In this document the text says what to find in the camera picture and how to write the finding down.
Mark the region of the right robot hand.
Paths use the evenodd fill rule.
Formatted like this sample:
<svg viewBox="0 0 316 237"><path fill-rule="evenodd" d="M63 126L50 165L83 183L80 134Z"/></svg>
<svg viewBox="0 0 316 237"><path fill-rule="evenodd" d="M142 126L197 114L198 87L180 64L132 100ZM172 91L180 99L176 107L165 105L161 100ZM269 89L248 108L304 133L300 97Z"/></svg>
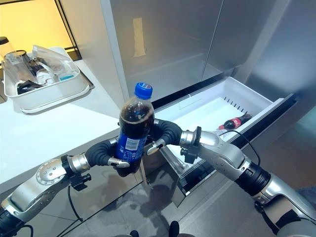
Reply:
<svg viewBox="0 0 316 237"><path fill-rule="evenodd" d="M175 123L154 119L148 138L153 142L147 150L147 155L152 155L166 145L180 145L182 129Z"/></svg>

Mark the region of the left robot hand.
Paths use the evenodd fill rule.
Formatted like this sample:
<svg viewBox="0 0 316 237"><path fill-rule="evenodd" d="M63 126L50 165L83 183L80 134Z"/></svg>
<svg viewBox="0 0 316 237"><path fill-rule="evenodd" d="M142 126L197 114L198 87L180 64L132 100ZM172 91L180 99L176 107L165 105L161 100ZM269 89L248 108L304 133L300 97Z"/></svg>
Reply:
<svg viewBox="0 0 316 237"><path fill-rule="evenodd" d="M115 158L116 146L118 137L113 137L101 141L90 147L84 156L87 159L90 167L94 166L113 166L116 168L128 168L130 163L118 158Z"/></svg>

